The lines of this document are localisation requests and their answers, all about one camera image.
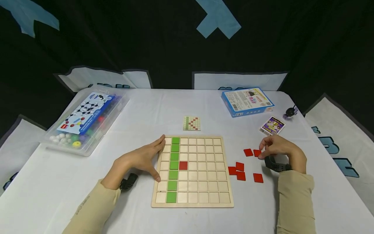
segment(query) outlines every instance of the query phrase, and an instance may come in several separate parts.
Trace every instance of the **green tile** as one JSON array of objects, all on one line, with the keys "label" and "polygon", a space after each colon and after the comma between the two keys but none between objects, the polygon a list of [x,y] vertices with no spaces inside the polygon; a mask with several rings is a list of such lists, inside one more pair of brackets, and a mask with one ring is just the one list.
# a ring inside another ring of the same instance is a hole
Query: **green tile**
[{"label": "green tile", "polygon": [[178,161],[170,161],[170,170],[178,170],[179,162]]},{"label": "green tile", "polygon": [[166,194],[166,203],[176,203],[177,202],[177,192],[168,192]]},{"label": "green tile", "polygon": [[178,160],[179,160],[179,153],[170,154],[170,161],[178,161]]},{"label": "green tile", "polygon": [[173,137],[173,138],[171,139],[171,143],[172,143],[172,144],[179,144],[179,137]]},{"label": "green tile", "polygon": [[177,180],[177,179],[178,179],[178,170],[169,171],[169,180]]},{"label": "green tile", "polygon": [[171,152],[179,152],[179,145],[171,145]]},{"label": "green tile", "polygon": [[176,191],[177,190],[177,181],[176,180],[169,180],[168,181],[168,191]]}]

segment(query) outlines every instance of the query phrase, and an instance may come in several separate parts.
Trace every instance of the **black backdrop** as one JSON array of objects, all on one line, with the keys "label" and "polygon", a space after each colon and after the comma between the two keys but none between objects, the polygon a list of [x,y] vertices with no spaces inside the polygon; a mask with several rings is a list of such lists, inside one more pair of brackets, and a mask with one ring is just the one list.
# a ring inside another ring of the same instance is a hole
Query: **black backdrop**
[{"label": "black backdrop", "polygon": [[0,134],[19,114],[49,127],[73,98],[53,74],[73,66],[148,70],[153,88],[190,89],[191,74],[290,71],[281,91],[305,112],[323,93],[374,133],[371,0],[224,0],[242,28],[196,29],[195,0],[33,0],[59,20],[22,34],[0,7]]}]

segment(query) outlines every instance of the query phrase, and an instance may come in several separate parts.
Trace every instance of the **game box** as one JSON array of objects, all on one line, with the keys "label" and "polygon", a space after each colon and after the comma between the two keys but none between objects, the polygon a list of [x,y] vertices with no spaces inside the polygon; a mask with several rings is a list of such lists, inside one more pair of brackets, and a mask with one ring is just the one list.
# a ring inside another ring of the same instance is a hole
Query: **game box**
[{"label": "game box", "polygon": [[40,142],[49,149],[90,156],[129,99],[125,89],[95,85],[47,130]]},{"label": "game box", "polygon": [[274,107],[260,88],[224,91],[221,98],[232,117],[268,112]]}]

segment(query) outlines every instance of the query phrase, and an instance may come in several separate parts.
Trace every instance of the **wooden grid board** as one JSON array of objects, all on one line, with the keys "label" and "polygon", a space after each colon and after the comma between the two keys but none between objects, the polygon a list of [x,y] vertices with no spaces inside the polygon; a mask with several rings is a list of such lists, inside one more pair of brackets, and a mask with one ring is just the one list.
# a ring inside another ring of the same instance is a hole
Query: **wooden grid board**
[{"label": "wooden grid board", "polygon": [[223,138],[166,136],[152,207],[234,207]]}]

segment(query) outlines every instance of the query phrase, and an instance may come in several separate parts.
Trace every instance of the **blue box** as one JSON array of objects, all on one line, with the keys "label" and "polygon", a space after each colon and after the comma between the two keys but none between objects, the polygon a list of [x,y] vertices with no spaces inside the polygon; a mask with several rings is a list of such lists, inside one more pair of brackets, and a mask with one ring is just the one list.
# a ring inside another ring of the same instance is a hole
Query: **blue box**
[{"label": "blue box", "polygon": [[269,112],[274,107],[273,102],[258,87],[225,91],[221,98],[232,117]]}]

